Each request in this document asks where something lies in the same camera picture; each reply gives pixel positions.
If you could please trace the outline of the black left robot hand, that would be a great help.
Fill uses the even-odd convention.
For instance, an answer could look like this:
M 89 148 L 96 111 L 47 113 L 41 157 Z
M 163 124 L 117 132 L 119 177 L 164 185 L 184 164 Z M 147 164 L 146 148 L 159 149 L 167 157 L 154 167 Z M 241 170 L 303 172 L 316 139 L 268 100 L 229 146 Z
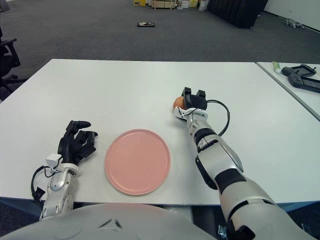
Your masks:
M 82 130 L 91 126 L 88 121 L 71 120 L 66 132 L 60 139 L 57 153 L 62 156 L 62 163 L 79 165 L 80 161 L 90 156 L 95 150 L 98 133 Z

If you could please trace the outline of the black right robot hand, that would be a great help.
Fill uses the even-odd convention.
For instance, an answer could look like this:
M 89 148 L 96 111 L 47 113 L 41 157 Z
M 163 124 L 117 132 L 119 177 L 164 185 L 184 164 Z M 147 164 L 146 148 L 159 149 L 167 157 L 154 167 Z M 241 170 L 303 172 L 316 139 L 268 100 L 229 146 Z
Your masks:
M 207 107 L 205 91 L 198 90 L 193 94 L 191 88 L 185 87 L 181 96 L 177 97 L 173 103 L 173 114 L 176 118 L 187 122 L 194 114 L 204 114 L 206 117 Z

